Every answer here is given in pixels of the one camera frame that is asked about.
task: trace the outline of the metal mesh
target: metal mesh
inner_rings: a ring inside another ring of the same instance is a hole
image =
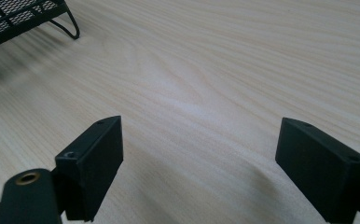
[[[51,0],[0,0],[0,33],[56,6]]]

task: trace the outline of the wood grain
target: wood grain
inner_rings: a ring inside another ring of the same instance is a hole
[[[77,41],[43,24],[0,46],[0,195],[121,115],[95,223],[325,223],[274,155],[282,117],[360,152],[360,1],[67,3]]]

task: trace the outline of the wooden table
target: wooden table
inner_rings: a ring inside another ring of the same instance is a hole
[[[95,223],[325,223],[274,156],[282,117],[360,152],[360,1],[67,3],[77,41],[44,24],[0,46],[0,196],[121,115]]]

